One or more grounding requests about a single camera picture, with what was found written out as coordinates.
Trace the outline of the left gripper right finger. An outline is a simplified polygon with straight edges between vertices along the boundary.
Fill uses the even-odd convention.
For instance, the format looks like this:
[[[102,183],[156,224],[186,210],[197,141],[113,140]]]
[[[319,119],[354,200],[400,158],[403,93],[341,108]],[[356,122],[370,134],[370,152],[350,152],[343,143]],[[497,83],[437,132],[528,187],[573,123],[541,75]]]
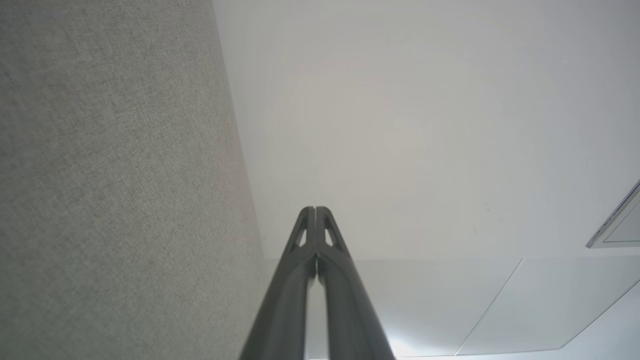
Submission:
[[[329,360],[395,360],[329,208],[318,206],[318,278],[326,296]]]

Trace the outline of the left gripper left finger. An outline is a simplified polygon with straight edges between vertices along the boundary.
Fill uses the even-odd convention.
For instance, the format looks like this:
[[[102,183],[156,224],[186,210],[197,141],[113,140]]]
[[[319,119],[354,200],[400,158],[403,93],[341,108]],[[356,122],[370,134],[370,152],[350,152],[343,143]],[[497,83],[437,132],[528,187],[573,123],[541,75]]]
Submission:
[[[302,208],[238,360],[305,360],[307,294],[317,275],[316,210]]]

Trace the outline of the grey fabric sofa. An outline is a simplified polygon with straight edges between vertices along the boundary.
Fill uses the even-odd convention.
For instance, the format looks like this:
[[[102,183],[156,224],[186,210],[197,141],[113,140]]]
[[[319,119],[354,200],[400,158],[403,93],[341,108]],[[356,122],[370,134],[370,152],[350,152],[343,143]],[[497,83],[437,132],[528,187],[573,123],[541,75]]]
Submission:
[[[264,271],[213,0],[0,0],[0,360],[238,360]]]

